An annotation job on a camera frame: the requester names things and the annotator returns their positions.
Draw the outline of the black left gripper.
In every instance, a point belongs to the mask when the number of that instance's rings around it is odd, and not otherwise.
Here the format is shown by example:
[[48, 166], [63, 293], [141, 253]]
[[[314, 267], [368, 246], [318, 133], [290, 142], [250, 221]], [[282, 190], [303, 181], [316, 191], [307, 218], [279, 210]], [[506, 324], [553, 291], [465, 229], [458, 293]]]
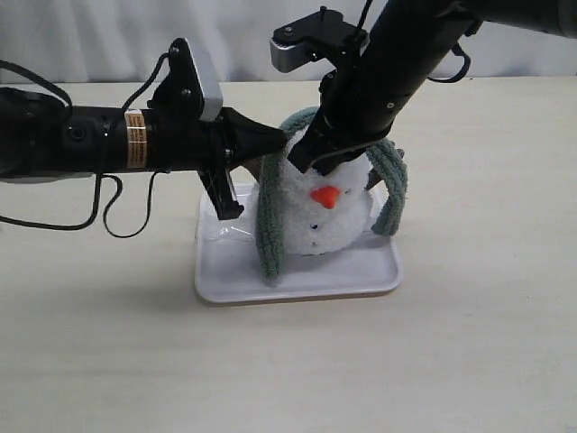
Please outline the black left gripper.
[[219, 220], [237, 219], [244, 211], [228, 169], [280, 152], [287, 142], [281, 129], [255, 122], [231, 107], [224, 107], [215, 122], [174, 116], [158, 107], [142, 113], [145, 170], [197, 170]]

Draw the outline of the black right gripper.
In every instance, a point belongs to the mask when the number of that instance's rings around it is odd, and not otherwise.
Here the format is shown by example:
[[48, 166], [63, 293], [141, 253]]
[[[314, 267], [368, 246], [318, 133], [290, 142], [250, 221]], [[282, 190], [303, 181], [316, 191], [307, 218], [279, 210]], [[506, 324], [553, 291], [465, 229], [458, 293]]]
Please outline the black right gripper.
[[321, 105], [288, 160], [300, 172], [328, 176], [385, 137], [396, 116], [433, 70], [429, 40], [348, 41], [335, 50], [333, 78], [324, 78]]

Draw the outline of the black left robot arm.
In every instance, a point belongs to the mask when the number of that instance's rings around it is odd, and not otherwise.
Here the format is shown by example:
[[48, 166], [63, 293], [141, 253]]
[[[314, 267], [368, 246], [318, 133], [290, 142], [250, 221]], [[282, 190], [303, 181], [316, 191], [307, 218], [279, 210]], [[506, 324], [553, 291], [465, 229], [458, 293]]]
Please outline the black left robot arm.
[[221, 103], [208, 118], [189, 89], [158, 87], [144, 109], [65, 106], [17, 88], [1, 90], [1, 180], [43, 183], [75, 175], [195, 171], [221, 220], [243, 212], [232, 170], [280, 151], [278, 128]]

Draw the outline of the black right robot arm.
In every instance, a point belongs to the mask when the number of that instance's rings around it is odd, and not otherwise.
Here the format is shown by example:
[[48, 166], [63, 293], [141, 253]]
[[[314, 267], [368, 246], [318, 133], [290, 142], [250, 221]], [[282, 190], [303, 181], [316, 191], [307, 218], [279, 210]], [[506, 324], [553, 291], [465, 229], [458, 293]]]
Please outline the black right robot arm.
[[323, 175], [386, 137], [398, 113], [463, 36], [485, 22], [573, 39], [574, 1], [389, 1], [369, 32], [320, 8], [273, 33], [274, 65], [329, 60], [320, 107], [289, 161]]

